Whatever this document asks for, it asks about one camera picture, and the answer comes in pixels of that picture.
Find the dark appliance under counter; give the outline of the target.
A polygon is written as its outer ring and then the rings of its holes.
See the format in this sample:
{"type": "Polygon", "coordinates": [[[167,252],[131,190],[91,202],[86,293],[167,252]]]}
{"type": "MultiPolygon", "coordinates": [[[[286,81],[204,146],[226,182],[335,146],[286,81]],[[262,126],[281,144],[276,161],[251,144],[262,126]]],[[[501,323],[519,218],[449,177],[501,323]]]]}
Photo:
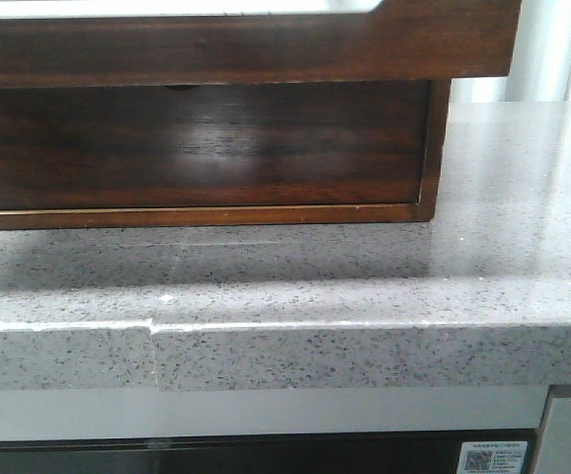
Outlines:
{"type": "Polygon", "coordinates": [[[0,441],[0,473],[456,473],[469,441],[533,430],[261,434],[0,441]]]}

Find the white QR code label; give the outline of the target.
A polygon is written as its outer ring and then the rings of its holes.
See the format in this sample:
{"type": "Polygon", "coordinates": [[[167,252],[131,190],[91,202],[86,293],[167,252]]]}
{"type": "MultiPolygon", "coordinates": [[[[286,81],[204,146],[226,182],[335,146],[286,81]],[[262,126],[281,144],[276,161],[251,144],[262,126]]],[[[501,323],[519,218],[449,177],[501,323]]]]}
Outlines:
{"type": "Polygon", "coordinates": [[[457,474],[521,474],[527,441],[469,441],[461,445],[457,474]]]}

